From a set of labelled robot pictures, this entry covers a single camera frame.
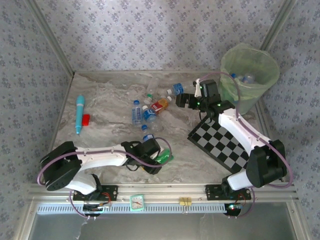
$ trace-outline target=clock face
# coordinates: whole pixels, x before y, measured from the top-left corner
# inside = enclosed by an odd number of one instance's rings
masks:
[[[144,197],[142,195],[135,195],[130,198],[131,210],[143,210],[145,208]]]

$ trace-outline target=green object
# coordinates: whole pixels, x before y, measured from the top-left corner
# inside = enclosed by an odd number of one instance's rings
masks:
[[[168,161],[170,155],[170,150],[169,149],[165,149],[155,160],[160,163],[160,164],[164,164]]]
[[[241,92],[240,114],[247,113],[280,76],[276,60],[268,52],[244,43],[226,52],[221,60],[221,71],[235,73],[237,76],[252,74],[255,77],[255,83],[243,83],[235,79]],[[221,75],[218,90],[222,100],[228,100],[234,105],[238,103],[237,89],[228,76]]]
[[[145,209],[145,201],[143,195],[133,195],[130,197],[130,210],[142,211]]]

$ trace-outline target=blue marker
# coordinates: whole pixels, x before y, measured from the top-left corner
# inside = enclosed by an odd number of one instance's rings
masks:
[[[85,97],[79,95],[76,98],[75,132],[80,134],[82,128],[82,117],[84,115]]]

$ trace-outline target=trash bin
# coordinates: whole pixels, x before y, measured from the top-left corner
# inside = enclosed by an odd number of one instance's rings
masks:
[[[239,113],[246,114],[279,78],[279,66],[269,53],[253,48],[244,43],[231,48],[221,60],[221,71],[237,76],[252,74],[254,83],[243,83],[235,79],[241,91]],[[222,100],[228,100],[234,105],[238,103],[238,92],[234,82],[221,75],[219,93]]]

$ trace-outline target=yellow clip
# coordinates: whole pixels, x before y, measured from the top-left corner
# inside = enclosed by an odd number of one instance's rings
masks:
[[[191,206],[192,204],[191,197],[179,197],[179,204],[181,206]]]

